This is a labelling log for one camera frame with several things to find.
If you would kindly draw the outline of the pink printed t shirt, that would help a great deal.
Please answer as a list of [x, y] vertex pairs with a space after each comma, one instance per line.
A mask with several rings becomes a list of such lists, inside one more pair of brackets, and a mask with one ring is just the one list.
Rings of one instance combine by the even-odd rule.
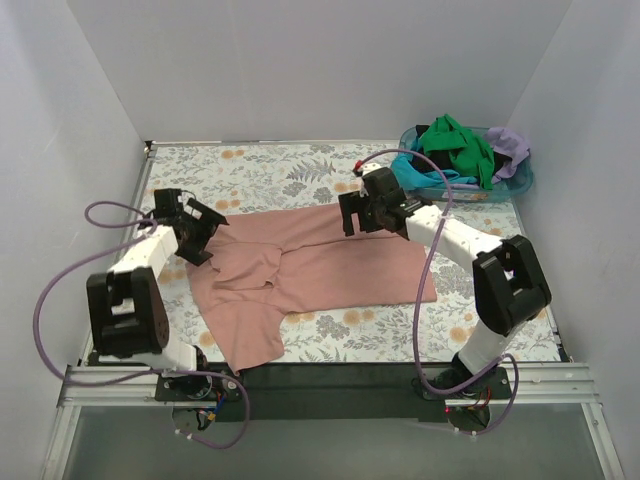
[[336, 204], [231, 216], [205, 250], [191, 293], [234, 371], [283, 356], [291, 313], [414, 302], [426, 260], [386, 230], [345, 236]]

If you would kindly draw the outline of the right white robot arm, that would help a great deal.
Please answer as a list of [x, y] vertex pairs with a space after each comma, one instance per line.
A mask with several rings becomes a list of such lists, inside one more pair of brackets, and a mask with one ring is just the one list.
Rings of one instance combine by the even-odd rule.
[[507, 357], [509, 343], [552, 299], [531, 242], [522, 235], [501, 238], [453, 218], [447, 209], [408, 197], [394, 173], [377, 163], [359, 162], [358, 192], [342, 194], [343, 231], [386, 230], [441, 254], [468, 272], [473, 281], [478, 325], [450, 366], [434, 379], [424, 372], [424, 391], [449, 397], [479, 385]]

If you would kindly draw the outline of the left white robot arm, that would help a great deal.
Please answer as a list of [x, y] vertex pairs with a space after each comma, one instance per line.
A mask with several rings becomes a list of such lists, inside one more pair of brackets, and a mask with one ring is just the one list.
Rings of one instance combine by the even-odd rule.
[[154, 208], [142, 216], [136, 243], [107, 272], [86, 282], [91, 332], [98, 359], [147, 365], [171, 376], [202, 371], [199, 348], [171, 333], [159, 277], [176, 256], [193, 266], [212, 258], [209, 240], [226, 217], [177, 188], [154, 192]]

